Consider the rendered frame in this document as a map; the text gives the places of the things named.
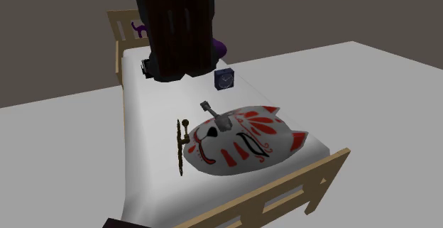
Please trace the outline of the white and red fox mask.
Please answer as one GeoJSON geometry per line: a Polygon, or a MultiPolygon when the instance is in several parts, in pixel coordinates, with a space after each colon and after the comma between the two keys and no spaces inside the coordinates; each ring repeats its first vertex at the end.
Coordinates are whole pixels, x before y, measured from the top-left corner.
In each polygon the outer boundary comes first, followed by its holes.
{"type": "Polygon", "coordinates": [[[189,133],[183,147],[184,159],[195,169],[210,175],[237,175],[261,170],[298,152],[308,137],[293,131],[276,114],[280,109],[248,106],[226,113],[232,123],[221,131],[212,117],[189,133]]]}

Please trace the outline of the small black object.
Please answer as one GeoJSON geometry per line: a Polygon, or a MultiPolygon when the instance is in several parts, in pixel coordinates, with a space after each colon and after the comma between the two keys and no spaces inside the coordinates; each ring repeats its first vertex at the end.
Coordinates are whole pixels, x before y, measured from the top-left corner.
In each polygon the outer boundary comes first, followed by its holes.
{"type": "Polygon", "coordinates": [[[146,79],[153,78],[149,71],[150,59],[146,58],[141,61],[141,70],[146,79]]]}

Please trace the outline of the dark block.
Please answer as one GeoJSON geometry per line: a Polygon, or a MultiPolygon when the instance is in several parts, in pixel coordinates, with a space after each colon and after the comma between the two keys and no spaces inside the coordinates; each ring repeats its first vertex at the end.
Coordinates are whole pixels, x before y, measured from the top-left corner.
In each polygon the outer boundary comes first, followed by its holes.
{"type": "Polygon", "coordinates": [[[108,218],[102,228],[150,228],[139,224],[125,222],[119,219],[108,218]]]}

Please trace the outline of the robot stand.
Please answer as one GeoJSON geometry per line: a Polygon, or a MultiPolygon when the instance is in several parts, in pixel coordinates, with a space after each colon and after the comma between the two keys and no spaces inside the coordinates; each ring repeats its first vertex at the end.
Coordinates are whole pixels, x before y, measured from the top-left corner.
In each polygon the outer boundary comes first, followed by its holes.
{"type": "Polygon", "coordinates": [[[134,0],[147,28],[149,71],[158,82],[198,77],[215,70],[214,0],[134,0]]]}

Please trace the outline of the dark blue square clock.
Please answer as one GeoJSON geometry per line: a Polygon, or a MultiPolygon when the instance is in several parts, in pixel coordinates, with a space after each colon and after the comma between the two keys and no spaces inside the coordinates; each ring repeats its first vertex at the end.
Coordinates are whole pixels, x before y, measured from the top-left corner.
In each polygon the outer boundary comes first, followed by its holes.
{"type": "Polygon", "coordinates": [[[214,86],[217,90],[228,89],[234,86],[234,71],[225,68],[214,71],[214,86]]]}

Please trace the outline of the white bed with wooden frame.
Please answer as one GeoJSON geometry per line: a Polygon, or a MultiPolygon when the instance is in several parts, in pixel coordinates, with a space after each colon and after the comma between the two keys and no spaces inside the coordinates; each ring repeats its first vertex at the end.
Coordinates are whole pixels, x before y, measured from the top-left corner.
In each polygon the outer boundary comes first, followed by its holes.
{"type": "Polygon", "coordinates": [[[314,212],[349,156],[332,153],[308,134],[304,146],[283,162],[237,175],[210,175],[184,156],[177,158],[177,120],[187,119],[188,133],[213,116],[248,106],[275,105],[244,79],[217,90],[214,75],[184,76],[175,82],[146,79],[141,61],[151,52],[147,38],[137,38],[131,22],[137,10],[109,11],[116,40],[116,74],[123,87],[125,131],[125,201],[122,220],[150,228],[261,228],[299,206],[314,212]]]}

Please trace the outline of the purple round object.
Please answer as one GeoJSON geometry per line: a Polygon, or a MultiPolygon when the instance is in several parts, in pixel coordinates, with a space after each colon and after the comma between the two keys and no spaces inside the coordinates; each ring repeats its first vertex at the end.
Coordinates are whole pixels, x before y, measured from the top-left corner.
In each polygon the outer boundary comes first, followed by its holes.
{"type": "Polygon", "coordinates": [[[221,41],[215,38],[212,39],[212,43],[215,48],[217,58],[222,59],[227,53],[227,47],[221,41]]]}

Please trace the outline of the purple cat figure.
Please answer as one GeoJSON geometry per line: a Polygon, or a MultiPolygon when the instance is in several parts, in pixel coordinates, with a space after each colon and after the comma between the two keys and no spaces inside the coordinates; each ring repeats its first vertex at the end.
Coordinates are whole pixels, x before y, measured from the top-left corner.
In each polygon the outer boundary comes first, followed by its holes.
{"type": "Polygon", "coordinates": [[[146,26],[143,24],[135,26],[135,23],[132,21],[131,26],[135,30],[135,32],[137,32],[139,38],[143,37],[143,33],[148,33],[146,26]]]}

